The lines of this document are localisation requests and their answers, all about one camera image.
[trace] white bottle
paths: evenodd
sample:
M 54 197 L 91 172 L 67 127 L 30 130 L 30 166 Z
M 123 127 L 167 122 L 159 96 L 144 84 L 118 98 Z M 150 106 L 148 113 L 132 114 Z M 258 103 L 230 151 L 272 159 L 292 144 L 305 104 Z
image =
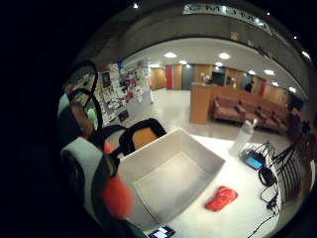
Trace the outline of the white bottle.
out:
M 252 124 L 248 120 L 244 122 L 244 125 L 240 128 L 234 145 L 229 150 L 229 153 L 232 156 L 238 156 L 242 149 L 245 147 L 245 145 L 249 142 L 252 135 L 254 134 L 254 128 L 256 127 L 257 123 L 257 119 L 254 120 L 254 124 Z

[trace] red cloth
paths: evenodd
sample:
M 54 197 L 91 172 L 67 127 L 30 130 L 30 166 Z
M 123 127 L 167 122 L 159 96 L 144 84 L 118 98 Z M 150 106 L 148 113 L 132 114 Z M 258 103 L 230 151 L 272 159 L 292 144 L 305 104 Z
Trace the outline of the red cloth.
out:
M 237 197 L 238 194 L 234 190 L 229 189 L 226 186 L 220 186 L 215 197 L 210 200 L 205 207 L 213 211 L 218 211 L 231 203 Z
M 105 142 L 104 152 L 110 154 L 113 150 L 113 146 L 109 142 Z M 119 175 L 107 180 L 101 196 L 109 213 L 114 217 L 127 219 L 127 217 L 131 215 L 133 208 L 132 193 L 130 189 L 122 183 Z

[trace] white box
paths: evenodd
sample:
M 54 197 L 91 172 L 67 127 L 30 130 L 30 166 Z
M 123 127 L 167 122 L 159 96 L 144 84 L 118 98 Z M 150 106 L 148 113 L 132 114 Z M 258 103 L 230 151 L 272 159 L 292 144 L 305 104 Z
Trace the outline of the white box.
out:
M 128 155 L 119 175 L 133 192 L 129 219 L 143 230 L 167 223 L 204 191 L 224 162 L 181 128 Z

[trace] couch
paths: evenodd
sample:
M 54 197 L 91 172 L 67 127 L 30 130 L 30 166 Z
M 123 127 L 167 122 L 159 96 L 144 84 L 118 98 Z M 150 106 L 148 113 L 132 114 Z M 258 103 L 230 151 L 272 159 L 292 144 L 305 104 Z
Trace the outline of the couch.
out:
M 289 125 L 289 112 L 281 110 L 273 111 L 271 119 L 278 125 L 277 130 L 279 132 L 286 132 Z
M 239 105 L 237 98 L 218 95 L 214 105 L 214 118 L 229 121 L 243 122 L 245 109 Z
M 258 126 L 285 133 L 290 127 L 290 113 L 279 106 L 257 105 L 253 101 L 217 95 L 214 101 L 214 118 L 235 122 L 258 120 Z
M 244 120 L 254 122 L 254 120 L 257 119 L 258 125 L 261 125 L 264 122 L 264 120 L 259 115 L 259 107 L 256 103 L 243 99 L 240 100 L 239 103 L 246 110 Z
M 259 106 L 257 115 L 262 119 L 259 123 L 260 127 L 269 128 L 271 130 L 279 131 L 278 124 L 271 118 L 273 111 L 264 106 Z

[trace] red object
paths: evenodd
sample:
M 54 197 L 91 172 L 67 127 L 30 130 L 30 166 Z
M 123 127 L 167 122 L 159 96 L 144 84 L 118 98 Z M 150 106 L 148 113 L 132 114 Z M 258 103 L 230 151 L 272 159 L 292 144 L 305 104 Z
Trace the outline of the red object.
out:
M 219 211 L 237 197 L 238 194 L 234 190 L 229 189 L 226 186 L 220 186 L 215 197 L 209 201 L 205 207 L 213 211 Z
M 104 153 L 110 154 L 114 148 L 110 142 L 105 142 Z M 114 217 L 127 219 L 132 213 L 133 197 L 130 189 L 121 181 L 119 175 L 109 178 L 102 191 L 102 199 L 108 211 Z
M 260 86 L 260 90 L 259 90 L 259 96 L 264 96 L 265 94 L 265 89 L 266 89 L 266 80 L 263 79 L 261 81 L 261 86 Z
M 172 88 L 172 68 L 171 65 L 165 67 L 166 89 Z
M 113 151 L 114 151 L 114 148 L 113 148 L 113 146 L 111 145 L 111 143 L 105 141 L 105 145 L 104 145 L 103 152 L 104 152 L 105 154 L 110 154 L 110 153 L 113 152 Z

